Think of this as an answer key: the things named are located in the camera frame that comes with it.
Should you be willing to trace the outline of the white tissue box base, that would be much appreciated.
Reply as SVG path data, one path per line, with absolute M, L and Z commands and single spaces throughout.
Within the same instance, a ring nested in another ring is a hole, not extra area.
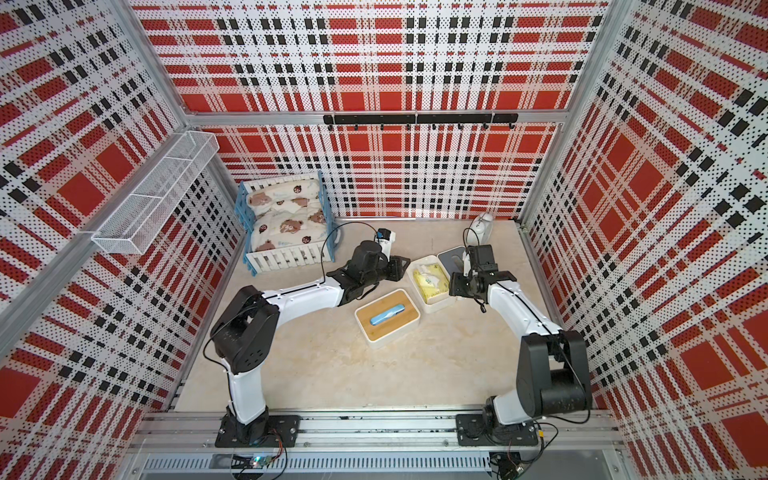
M 420 292 L 419 292 L 419 290 L 418 290 L 418 288 L 417 288 L 417 286 L 416 286 L 416 284 L 415 284 L 415 282 L 413 280 L 413 272 L 414 272 L 414 270 L 416 269 L 416 267 L 418 265 L 426 264 L 426 263 L 439 263 L 441 265 L 441 263 L 439 262 L 439 260 L 438 260 L 436 255 L 428 255 L 428 256 L 425 256 L 425 257 L 413 260 L 410 263 L 410 265 L 407 267 L 406 278 L 412 284 L 412 286 L 413 286 L 413 288 L 414 288 L 414 290 L 416 292 L 416 298 L 420 302 L 420 305 L 423 308 L 423 311 L 425 313 L 435 313 L 435 312 L 437 312 L 439 310 L 445 309 L 445 308 L 453 305 L 457 301 L 457 298 L 454 297 L 454 296 L 450 296 L 449 295 L 449 290 L 448 290 L 448 294 L 444 297 L 444 299 L 442 301 L 435 302 L 433 304 L 426 304 L 425 303 L 425 301 L 423 300 L 422 296 L 420 295 Z
M 420 323 L 419 319 L 405 322 L 392 318 L 376 326 L 372 326 L 369 320 L 358 321 L 357 326 L 362 332 L 366 344 L 373 349 L 378 349 L 409 334 Z

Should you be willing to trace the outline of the wooden tissue box lid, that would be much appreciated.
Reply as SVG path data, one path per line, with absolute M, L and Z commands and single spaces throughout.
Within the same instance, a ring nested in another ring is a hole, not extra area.
M 416 329 L 421 313 L 406 290 L 394 290 L 356 309 L 354 316 L 367 344 L 379 348 Z

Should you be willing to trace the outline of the blue tissue paper pack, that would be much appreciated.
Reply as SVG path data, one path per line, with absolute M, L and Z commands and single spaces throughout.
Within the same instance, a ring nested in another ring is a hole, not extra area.
M 382 324 L 382 323 L 392 319 L 393 317 L 396 317 L 397 315 L 403 313 L 405 310 L 406 310 L 406 308 L 405 308 L 405 306 L 403 304 L 397 304 L 397 305 L 389 308 L 388 310 L 373 316 L 370 319 L 370 325 L 371 326 L 378 326 L 378 325 L 380 325 L 380 324 Z

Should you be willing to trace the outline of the yellow tissue paper pack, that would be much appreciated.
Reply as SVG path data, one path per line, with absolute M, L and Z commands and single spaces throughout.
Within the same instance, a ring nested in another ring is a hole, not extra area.
M 418 265 L 413 280 L 426 304 L 442 301 L 448 294 L 449 281 L 439 263 Z

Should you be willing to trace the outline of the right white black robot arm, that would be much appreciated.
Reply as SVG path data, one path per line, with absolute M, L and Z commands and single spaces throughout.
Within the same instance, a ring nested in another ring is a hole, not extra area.
M 463 271 L 451 274 L 449 294 L 495 311 L 519 347 L 515 386 L 489 397 L 481 414 L 456 417 L 459 443 L 533 446 L 537 420 L 591 411 L 586 342 L 529 301 L 516 278 L 498 268 L 491 246 L 466 247 L 463 261 Z

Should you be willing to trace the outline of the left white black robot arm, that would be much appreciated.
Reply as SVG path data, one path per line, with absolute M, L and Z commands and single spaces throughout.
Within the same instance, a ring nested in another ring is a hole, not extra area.
M 214 356 L 203 357 L 221 367 L 227 378 L 229 402 L 215 441 L 218 448 L 246 448 L 270 437 L 283 447 L 296 439 L 288 431 L 299 425 L 297 416 L 270 418 L 262 381 L 266 361 L 278 329 L 306 315 L 347 305 L 372 293 L 383 282 L 403 279 L 411 263 L 393 255 L 394 235 L 362 241 L 341 267 L 309 283 L 261 291 L 241 288 L 212 326 L 206 346 Z

